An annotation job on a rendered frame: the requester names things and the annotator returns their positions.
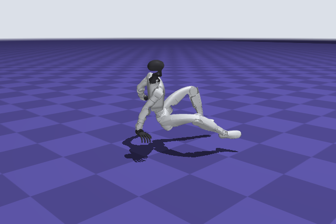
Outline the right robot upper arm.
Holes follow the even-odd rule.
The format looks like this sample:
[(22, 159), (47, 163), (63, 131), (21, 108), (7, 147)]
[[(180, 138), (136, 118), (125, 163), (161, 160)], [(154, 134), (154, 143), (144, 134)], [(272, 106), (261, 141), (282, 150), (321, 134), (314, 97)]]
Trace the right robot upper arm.
[(162, 88), (160, 88), (159, 86), (157, 86), (153, 92), (152, 95), (150, 96), (150, 98), (147, 100), (146, 104), (143, 106), (142, 109), (147, 109), (148, 110), (148, 115), (150, 115), (151, 110), (150, 107), (154, 106), (154, 104), (157, 102), (157, 100), (159, 100), (163, 95), (163, 90)]

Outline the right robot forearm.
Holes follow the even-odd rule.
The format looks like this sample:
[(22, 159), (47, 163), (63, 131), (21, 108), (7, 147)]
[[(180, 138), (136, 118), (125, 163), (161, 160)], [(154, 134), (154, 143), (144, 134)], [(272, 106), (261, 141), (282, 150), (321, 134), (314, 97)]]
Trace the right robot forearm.
[(143, 124), (146, 120), (146, 116), (148, 114), (148, 110), (147, 109), (142, 109), (142, 111), (139, 114), (139, 119), (137, 121), (137, 124), (135, 125), (135, 129), (138, 131), (139, 129), (143, 128)]

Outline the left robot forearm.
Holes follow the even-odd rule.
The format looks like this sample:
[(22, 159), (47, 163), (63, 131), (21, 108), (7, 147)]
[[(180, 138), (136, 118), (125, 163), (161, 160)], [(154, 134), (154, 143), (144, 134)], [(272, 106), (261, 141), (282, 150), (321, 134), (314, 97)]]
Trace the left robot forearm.
[(143, 100), (143, 101), (145, 101), (145, 100), (144, 100), (144, 97), (145, 97), (146, 95), (144, 94), (144, 92), (139, 92), (139, 91), (137, 90), (137, 93), (138, 93), (138, 96), (140, 97), (140, 99)]

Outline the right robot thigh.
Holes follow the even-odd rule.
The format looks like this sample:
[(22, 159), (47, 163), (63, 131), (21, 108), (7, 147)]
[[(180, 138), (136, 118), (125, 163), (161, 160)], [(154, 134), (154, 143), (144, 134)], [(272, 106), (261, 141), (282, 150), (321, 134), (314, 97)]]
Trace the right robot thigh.
[[(195, 120), (200, 120), (201, 114), (172, 114), (161, 119), (160, 124), (165, 130), (169, 131), (173, 127), (191, 123)], [(201, 120), (200, 120), (201, 121)]]

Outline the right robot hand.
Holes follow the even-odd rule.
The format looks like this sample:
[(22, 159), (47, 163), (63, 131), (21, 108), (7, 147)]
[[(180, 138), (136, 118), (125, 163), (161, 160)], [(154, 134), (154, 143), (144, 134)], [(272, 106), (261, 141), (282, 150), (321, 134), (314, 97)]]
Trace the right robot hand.
[[(145, 138), (147, 140), (147, 143), (151, 142), (151, 139), (150, 139), (150, 138), (152, 138), (151, 135), (148, 134), (148, 133), (146, 133), (146, 132), (144, 132), (142, 129), (139, 129), (138, 131), (135, 130), (135, 133), (140, 136), (142, 143), (143, 143), (143, 138), (144, 138), (144, 143), (145, 143)], [(148, 138), (149, 138), (149, 141), (148, 141)]]

